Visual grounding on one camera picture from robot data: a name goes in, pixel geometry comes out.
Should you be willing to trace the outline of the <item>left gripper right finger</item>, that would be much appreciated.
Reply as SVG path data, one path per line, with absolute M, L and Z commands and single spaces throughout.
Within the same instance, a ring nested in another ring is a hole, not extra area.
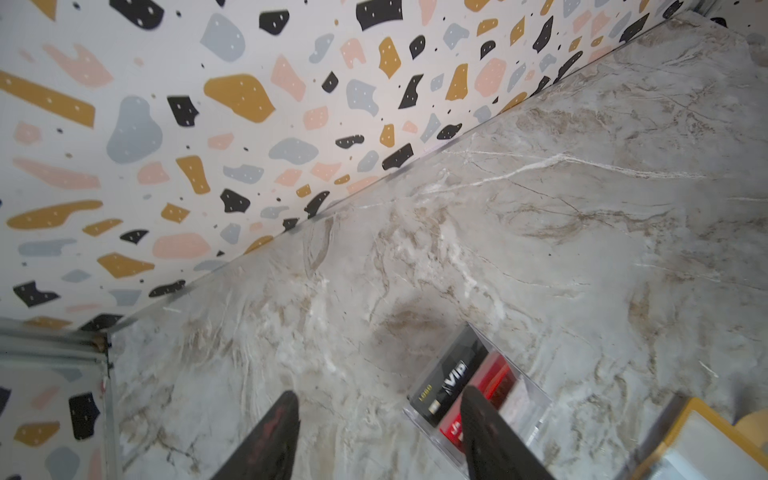
M 476 387 L 464 389 L 460 413 L 470 479 L 554 479 Z

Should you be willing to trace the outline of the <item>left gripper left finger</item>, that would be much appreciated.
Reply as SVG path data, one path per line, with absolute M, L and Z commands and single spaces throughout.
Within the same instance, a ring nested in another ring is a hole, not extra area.
M 299 399 L 284 391 L 213 480 L 289 480 L 300 433 Z

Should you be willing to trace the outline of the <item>grey credit card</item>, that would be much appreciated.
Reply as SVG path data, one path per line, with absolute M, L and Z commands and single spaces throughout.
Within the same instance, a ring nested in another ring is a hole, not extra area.
M 437 427 L 488 353 L 475 329 L 466 324 L 409 396 L 409 405 L 430 427 Z

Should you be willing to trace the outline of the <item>yellow leather card holder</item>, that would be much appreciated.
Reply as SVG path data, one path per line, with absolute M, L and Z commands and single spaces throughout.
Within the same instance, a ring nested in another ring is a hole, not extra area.
M 699 398 L 687 400 L 633 479 L 765 479 L 767 411 L 730 424 Z

